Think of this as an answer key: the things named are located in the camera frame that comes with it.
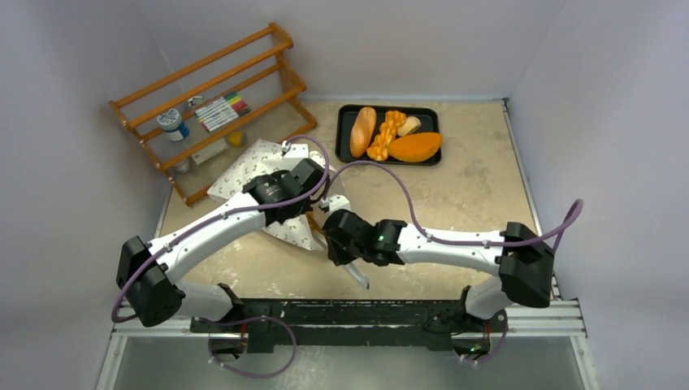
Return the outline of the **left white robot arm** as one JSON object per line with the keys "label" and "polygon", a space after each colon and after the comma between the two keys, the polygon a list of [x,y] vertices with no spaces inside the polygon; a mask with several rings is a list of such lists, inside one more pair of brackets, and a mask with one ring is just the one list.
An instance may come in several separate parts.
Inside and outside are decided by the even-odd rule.
{"label": "left white robot arm", "polygon": [[326,166],[303,158],[289,171],[254,177],[217,209],[176,232],[150,242],[139,236],[126,240],[112,322],[138,319],[154,327],[182,314],[209,319],[221,332],[235,331],[242,321],[241,302],[229,288],[183,284],[182,279],[233,241],[310,211],[312,195],[328,178]]}

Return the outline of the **long fake bread loaf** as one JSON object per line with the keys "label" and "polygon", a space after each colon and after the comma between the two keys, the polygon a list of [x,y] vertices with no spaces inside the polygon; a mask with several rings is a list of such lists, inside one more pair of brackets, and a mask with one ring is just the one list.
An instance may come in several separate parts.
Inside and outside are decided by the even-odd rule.
{"label": "long fake bread loaf", "polygon": [[357,114],[350,131],[349,151],[354,158],[360,158],[371,144],[377,113],[371,106],[364,106]]}

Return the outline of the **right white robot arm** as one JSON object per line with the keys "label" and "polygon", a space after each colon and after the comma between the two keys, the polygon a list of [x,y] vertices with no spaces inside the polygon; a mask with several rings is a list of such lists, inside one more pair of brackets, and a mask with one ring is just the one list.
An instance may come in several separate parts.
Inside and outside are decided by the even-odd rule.
{"label": "right white robot arm", "polygon": [[550,305],[554,251],[522,223],[491,232],[421,231],[401,220],[370,224],[350,210],[336,210],[322,231],[327,256],[338,267],[361,259],[378,267],[435,263],[486,273],[486,280],[463,293],[456,309],[458,324],[468,331],[512,304]]}

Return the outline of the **patterned white paper bag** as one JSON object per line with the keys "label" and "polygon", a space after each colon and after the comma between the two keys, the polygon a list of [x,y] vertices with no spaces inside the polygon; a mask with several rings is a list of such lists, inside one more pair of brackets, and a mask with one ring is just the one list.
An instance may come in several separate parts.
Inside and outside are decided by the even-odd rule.
{"label": "patterned white paper bag", "polygon": [[[323,153],[318,147],[310,148],[308,158],[314,160],[321,167],[325,163]],[[254,142],[237,160],[211,185],[207,194],[216,202],[223,204],[236,193],[240,192],[245,184],[256,176],[268,175],[278,171],[280,152],[282,145],[260,139]],[[309,251],[322,251],[315,242],[306,216],[301,215],[290,219],[285,223],[273,223],[262,230],[267,235],[273,236],[298,248]]]}

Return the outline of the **round fake bread roll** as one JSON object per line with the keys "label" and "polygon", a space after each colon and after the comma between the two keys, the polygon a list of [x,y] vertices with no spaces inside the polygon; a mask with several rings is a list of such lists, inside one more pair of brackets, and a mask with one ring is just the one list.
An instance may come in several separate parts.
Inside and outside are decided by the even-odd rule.
{"label": "round fake bread roll", "polygon": [[437,132],[414,133],[392,141],[388,154],[404,163],[422,163],[433,157],[442,143],[443,137]]}

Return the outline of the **braided fake bread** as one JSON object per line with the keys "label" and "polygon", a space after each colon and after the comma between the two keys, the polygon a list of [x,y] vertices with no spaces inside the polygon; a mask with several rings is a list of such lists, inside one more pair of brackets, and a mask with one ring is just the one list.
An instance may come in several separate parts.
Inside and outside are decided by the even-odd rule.
{"label": "braided fake bread", "polygon": [[367,156],[377,162],[388,159],[388,147],[397,138],[398,130],[405,124],[407,115],[398,110],[389,110],[385,113],[384,121],[379,127],[379,134],[375,136],[371,145],[367,148]]}

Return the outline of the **black plastic tray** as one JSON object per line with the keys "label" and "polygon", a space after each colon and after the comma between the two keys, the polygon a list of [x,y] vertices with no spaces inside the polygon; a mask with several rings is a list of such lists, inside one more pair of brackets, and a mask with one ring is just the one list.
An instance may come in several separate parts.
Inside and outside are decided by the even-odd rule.
{"label": "black plastic tray", "polygon": [[[336,124],[336,143],[334,147],[335,156],[343,163],[351,163],[353,161],[362,160],[370,161],[371,159],[364,154],[360,158],[355,158],[349,151],[350,133],[354,125],[355,119],[359,111],[364,107],[361,104],[346,104],[343,105],[337,116]],[[400,111],[408,116],[414,116],[420,119],[421,126],[418,130],[420,133],[433,132],[440,134],[440,122],[438,114],[426,107],[412,107],[412,106],[376,106],[370,105],[376,114],[376,127],[372,137],[379,133],[379,126],[384,121],[384,115],[387,111]],[[421,162],[402,162],[395,158],[388,158],[381,164],[388,165],[408,165],[408,166],[425,166],[432,167],[440,163],[442,160],[442,149],[438,149],[430,158]]]}

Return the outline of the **seeded fake bread bun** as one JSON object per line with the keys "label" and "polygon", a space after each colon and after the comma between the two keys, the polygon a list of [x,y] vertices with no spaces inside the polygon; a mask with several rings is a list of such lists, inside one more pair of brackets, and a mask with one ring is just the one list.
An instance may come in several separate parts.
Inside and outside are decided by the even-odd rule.
{"label": "seeded fake bread bun", "polygon": [[421,121],[415,116],[407,116],[404,123],[397,130],[399,137],[404,137],[415,133],[421,127]]}

